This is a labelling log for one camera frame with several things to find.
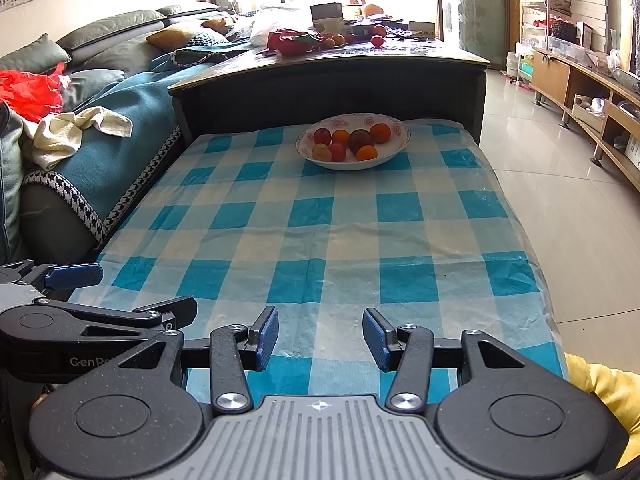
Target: white plastic bag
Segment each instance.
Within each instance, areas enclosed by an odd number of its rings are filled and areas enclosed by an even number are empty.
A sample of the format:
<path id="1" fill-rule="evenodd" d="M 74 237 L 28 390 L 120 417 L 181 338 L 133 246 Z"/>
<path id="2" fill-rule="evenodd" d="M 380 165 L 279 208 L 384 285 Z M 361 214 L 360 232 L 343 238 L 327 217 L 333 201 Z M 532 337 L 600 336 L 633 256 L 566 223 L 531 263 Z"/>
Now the white plastic bag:
<path id="1" fill-rule="evenodd" d="M 281 6 L 260 6 L 260 11 L 256 12 L 254 18 L 254 30 L 251 32 L 250 43 L 258 46 L 265 46 L 269 33 L 276 28 L 305 30 L 312 26 L 309 9 L 300 9 L 284 4 Z"/>

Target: red bag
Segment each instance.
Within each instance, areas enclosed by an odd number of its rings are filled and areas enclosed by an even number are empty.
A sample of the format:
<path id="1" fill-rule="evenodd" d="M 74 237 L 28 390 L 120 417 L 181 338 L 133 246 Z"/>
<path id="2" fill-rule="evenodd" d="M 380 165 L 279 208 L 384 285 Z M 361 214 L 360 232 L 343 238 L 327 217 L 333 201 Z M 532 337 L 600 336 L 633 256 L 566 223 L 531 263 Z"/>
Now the red bag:
<path id="1" fill-rule="evenodd" d="M 68 81 L 62 75 L 63 62 L 58 63 L 50 75 L 37 75 L 17 70 L 0 70 L 0 101 L 14 112 L 33 123 L 62 111 L 60 85 Z"/>

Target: yellow fabric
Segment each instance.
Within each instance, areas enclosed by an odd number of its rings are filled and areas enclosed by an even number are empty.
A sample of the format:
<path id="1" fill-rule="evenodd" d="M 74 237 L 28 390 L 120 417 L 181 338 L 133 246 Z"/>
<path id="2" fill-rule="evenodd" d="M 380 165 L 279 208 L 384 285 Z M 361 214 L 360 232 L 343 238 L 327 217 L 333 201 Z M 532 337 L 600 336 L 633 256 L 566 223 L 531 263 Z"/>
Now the yellow fabric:
<path id="1" fill-rule="evenodd" d="M 612 411 L 629 434 L 629 443 L 618 467 L 640 455 L 640 375 L 603 365 L 589 364 L 583 358 L 565 354 L 571 384 L 594 392 Z"/>

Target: red apple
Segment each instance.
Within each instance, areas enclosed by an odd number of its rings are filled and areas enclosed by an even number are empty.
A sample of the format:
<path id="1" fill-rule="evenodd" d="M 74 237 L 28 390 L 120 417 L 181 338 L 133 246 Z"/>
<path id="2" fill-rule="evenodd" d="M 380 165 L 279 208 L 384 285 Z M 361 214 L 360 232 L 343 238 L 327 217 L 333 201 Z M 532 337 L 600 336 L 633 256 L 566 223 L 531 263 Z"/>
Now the red apple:
<path id="1" fill-rule="evenodd" d="M 329 146 L 331 162 L 343 162 L 347 158 L 347 147 L 341 142 L 334 142 Z"/>
<path id="2" fill-rule="evenodd" d="M 316 144 L 331 144 L 331 132 L 326 128 L 318 128 L 314 133 L 314 142 Z"/>

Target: white bowl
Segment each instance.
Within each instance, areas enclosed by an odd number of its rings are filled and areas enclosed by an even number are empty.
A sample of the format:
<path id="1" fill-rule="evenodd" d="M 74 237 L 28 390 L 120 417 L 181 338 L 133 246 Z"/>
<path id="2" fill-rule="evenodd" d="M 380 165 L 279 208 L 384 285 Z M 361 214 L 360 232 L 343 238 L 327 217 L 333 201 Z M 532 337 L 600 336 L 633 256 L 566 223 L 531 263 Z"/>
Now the white bowl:
<path id="1" fill-rule="evenodd" d="M 376 144 L 378 157 L 371 160 L 356 160 L 353 153 L 347 150 L 347 158 L 343 162 L 324 162 L 315 160 L 312 156 L 314 146 L 314 132 L 318 128 L 326 128 L 331 133 L 335 130 L 347 130 L 351 133 L 353 130 L 364 129 L 369 130 L 374 124 L 385 123 L 391 128 L 391 138 L 384 144 Z M 411 133 L 404 127 L 399 120 L 386 115 L 380 114 L 344 114 L 317 122 L 309 126 L 300 134 L 296 140 L 296 150 L 306 160 L 314 162 L 318 166 L 328 168 L 329 170 L 338 171 L 355 171 L 368 170 L 380 164 L 384 164 L 388 160 L 394 158 L 411 139 Z"/>

